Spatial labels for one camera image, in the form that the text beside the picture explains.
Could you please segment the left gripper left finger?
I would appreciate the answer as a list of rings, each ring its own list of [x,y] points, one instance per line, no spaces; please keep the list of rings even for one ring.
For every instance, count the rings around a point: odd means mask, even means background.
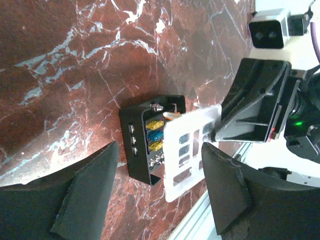
[[[50,232],[63,240],[99,240],[119,160],[116,141],[78,171]]]

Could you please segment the clear plastic fuse box cover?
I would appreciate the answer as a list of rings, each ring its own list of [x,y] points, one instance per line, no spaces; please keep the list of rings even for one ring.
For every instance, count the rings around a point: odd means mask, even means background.
[[[221,121],[219,104],[182,113],[164,127],[164,193],[173,202],[204,179],[201,148]]]

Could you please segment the black fuse box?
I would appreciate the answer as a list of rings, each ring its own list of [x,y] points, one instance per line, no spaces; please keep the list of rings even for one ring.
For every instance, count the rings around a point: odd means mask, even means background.
[[[164,112],[186,113],[186,101],[183,95],[160,95],[143,103],[123,107],[119,111],[125,155],[129,176],[135,180],[156,185],[161,178],[152,174],[158,166],[165,163],[163,148],[158,151],[149,150],[155,142],[148,140],[148,134],[153,131],[163,132],[166,123],[172,121],[163,116]],[[164,125],[156,130],[146,128],[152,121],[164,121]]]

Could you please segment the blue blade fuse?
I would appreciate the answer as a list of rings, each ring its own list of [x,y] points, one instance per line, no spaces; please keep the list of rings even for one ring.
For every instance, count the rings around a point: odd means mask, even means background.
[[[164,133],[162,131],[152,131],[148,134],[147,139],[149,141],[156,142],[161,140],[163,136],[164,136]]]

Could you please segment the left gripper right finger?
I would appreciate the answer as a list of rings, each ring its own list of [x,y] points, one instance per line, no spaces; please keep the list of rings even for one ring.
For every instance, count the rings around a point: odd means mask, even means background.
[[[208,142],[202,145],[201,155],[216,233],[223,235],[252,208],[243,164]]]

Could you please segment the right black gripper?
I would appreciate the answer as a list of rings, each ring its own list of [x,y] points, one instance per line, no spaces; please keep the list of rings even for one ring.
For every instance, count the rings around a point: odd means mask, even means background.
[[[296,156],[320,162],[319,66],[292,69],[284,60],[243,58],[221,104],[215,142],[265,143],[281,133]]]

